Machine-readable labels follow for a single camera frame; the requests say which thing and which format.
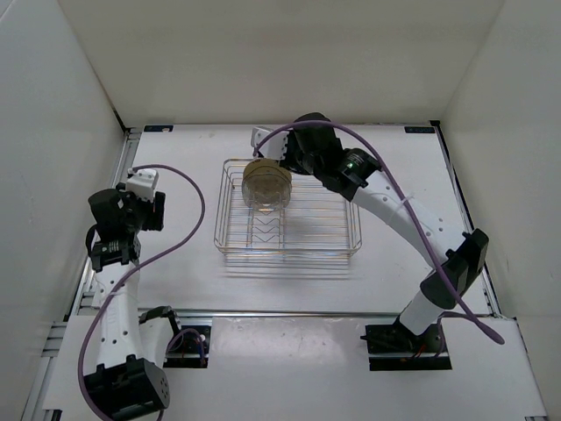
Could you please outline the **beige round plate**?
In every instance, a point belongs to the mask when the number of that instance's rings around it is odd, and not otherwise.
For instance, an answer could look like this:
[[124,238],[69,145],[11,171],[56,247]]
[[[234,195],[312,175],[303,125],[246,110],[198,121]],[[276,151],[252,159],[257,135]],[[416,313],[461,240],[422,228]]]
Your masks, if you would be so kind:
[[292,175],[288,170],[282,168],[278,161],[267,158],[254,159],[245,166],[244,181],[255,175],[277,175],[286,182],[292,182]]

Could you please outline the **clear plate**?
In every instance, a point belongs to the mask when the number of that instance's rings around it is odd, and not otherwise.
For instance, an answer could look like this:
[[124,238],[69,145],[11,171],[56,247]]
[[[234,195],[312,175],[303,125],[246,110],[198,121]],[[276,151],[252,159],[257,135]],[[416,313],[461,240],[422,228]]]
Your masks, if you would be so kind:
[[292,175],[283,168],[246,166],[242,177],[242,197],[253,209],[279,209],[288,205]]
[[276,211],[290,202],[292,184],[277,175],[255,175],[242,181],[242,197],[248,208]]

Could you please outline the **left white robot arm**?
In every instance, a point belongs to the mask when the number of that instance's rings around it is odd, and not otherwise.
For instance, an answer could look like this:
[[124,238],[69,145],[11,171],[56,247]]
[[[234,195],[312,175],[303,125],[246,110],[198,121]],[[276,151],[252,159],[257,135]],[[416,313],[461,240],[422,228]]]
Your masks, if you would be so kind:
[[111,420],[137,419],[170,403],[163,366],[167,351],[181,346],[184,331],[169,306],[138,311],[138,233],[162,230],[165,200],[162,192],[143,198],[123,184],[89,198],[96,222],[87,234],[87,248],[106,309],[96,369],[85,375],[84,385],[93,404]]

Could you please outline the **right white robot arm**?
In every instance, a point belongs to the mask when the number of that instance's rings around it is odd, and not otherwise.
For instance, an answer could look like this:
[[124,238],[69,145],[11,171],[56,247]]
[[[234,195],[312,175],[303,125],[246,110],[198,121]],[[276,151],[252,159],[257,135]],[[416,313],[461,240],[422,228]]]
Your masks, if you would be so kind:
[[429,263],[432,271],[394,322],[394,342],[412,351],[446,311],[465,310],[470,321],[489,338],[502,338],[480,322],[462,301],[479,276],[489,238],[480,229],[463,232],[425,209],[398,187],[379,155],[345,148],[336,126],[323,114],[306,114],[286,135],[271,139],[261,153],[290,172],[312,175],[328,190],[378,217],[404,238]]

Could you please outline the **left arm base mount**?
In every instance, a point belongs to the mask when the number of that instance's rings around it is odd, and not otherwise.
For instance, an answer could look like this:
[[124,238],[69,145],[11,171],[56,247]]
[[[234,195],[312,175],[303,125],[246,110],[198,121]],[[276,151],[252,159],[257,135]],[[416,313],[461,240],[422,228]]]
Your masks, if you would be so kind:
[[190,319],[183,334],[167,351],[164,368],[207,368],[212,324],[209,319]]

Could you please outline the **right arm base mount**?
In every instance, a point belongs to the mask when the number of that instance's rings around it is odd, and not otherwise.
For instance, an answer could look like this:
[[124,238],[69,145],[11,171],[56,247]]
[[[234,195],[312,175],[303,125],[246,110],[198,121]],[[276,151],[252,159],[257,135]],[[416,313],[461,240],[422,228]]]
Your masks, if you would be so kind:
[[366,342],[371,371],[452,370],[442,328],[430,325],[420,336],[397,325],[366,325],[360,337]]

